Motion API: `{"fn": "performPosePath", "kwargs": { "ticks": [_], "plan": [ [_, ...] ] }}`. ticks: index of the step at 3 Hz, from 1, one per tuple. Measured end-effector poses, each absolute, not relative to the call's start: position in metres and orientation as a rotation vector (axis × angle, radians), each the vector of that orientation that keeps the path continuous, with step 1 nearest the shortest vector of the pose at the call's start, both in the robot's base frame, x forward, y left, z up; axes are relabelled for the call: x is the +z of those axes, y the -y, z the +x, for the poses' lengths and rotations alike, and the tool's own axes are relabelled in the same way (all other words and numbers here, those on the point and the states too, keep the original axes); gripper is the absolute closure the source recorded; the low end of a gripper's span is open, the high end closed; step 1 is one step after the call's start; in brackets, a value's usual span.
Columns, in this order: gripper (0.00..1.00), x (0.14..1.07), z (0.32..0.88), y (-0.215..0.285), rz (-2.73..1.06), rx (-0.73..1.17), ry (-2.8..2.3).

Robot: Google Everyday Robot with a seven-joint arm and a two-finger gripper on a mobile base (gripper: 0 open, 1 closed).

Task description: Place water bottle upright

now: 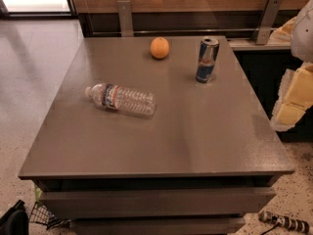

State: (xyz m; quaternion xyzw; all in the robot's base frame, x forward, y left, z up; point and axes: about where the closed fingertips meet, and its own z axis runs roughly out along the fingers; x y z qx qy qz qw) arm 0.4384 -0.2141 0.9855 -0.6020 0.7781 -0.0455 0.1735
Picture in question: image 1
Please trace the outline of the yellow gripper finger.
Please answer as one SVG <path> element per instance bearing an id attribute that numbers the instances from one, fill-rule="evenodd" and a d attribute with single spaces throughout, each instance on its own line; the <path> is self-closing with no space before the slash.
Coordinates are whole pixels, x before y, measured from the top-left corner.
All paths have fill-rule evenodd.
<path id="1" fill-rule="evenodd" d="M 290 42 L 291 41 L 291 33 L 293 29 L 293 25 L 295 23 L 296 17 L 288 20 L 279 28 L 275 29 L 271 35 L 271 41 L 279 41 L 279 42 Z"/>
<path id="2" fill-rule="evenodd" d="M 286 69 L 271 117 L 275 131 L 290 130 L 313 106 L 313 64 L 304 62 L 297 70 Z"/>

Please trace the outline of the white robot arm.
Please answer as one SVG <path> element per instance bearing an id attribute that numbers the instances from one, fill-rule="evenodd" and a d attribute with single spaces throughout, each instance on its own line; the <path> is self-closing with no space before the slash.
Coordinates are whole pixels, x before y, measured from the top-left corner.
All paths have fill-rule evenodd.
<path id="1" fill-rule="evenodd" d="M 271 127 L 279 132 L 295 127 L 313 106 L 313 0 L 291 23 L 291 54 L 302 65 L 296 70 L 287 69 L 282 76 L 271 117 Z"/>

